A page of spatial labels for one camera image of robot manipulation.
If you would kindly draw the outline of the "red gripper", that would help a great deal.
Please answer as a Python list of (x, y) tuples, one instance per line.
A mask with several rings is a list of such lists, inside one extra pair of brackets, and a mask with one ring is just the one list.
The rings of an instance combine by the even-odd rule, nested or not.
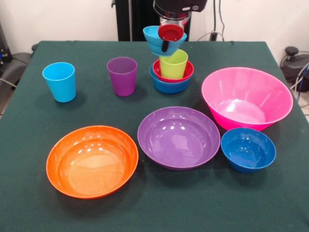
[(158, 28), (158, 35), (163, 40), (161, 51), (167, 52), (169, 48), (169, 42), (175, 42), (180, 40), (184, 34), (184, 27), (189, 21), (190, 17), (181, 19), (160, 17), (160, 26)]

